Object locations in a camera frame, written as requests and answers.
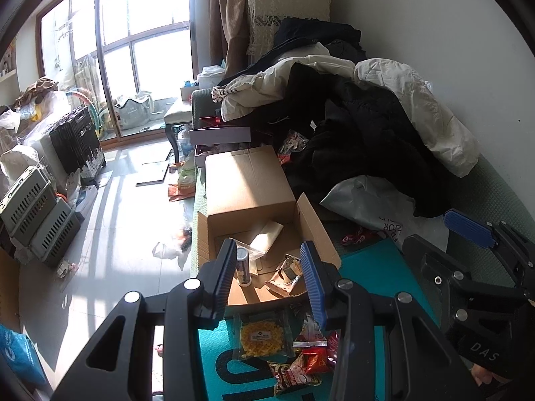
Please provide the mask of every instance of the window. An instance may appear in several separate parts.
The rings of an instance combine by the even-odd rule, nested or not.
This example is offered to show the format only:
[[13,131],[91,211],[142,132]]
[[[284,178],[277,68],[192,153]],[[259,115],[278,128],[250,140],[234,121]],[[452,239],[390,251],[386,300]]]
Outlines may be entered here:
[[[63,0],[38,18],[44,74],[61,89],[90,94],[101,139],[163,128],[165,109],[180,97],[184,81],[193,79],[189,0],[100,0],[97,10],[100,38],[95,0]],[[99,64],[105,67],[112,115]]]

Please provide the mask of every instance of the blue bag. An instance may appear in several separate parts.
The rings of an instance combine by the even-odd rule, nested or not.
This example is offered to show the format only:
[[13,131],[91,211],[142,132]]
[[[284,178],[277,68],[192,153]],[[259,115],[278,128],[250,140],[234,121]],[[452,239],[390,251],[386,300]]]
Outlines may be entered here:
[[0,324],[0,353],[18,378],[36,386],[46,379],[30,339]]

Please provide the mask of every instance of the tile floor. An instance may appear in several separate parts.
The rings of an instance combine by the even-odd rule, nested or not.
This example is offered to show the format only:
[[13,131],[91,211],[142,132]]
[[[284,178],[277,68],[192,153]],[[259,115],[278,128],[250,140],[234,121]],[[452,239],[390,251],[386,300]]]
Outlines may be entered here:
[[[169,150],[169,142],[159,140],[105,153],[108,164],[93,209],[66,254],[78,264],[74,275],[58,280],[36,260],[21,268],[21,324],[52,388],[125,293],[151,296],[189,277],[189,251],[179,261],[156,258],[152,250],[191,222],[193,198],[170,203],[167,182],[136,187],[143,163],[161,161]],[[160,328],[154,342],[162,339]],[[154,366],[153,390],[161,390],[161,363]]]

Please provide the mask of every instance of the gray plastic crate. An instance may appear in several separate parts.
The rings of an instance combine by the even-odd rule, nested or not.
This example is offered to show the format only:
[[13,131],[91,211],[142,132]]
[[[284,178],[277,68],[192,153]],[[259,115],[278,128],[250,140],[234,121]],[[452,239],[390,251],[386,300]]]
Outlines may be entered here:
[[55,207],[31,239],[30,250],[46,265],[56,268],[79,230],[80,221],[74,209],[57,198]]
[[0,202],[0,217],[10,237],[27,246],[55,204],[50,179],[39,166],[30,166]]

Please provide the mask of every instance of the bottle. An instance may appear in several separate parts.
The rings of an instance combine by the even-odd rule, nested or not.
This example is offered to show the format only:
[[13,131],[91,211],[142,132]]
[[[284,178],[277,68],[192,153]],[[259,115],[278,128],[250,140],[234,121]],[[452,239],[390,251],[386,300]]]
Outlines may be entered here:
[[237,282],[240,286],[251,285],[251,272],[249,271],[249,251],[243,247],[237,248],[236,259]]

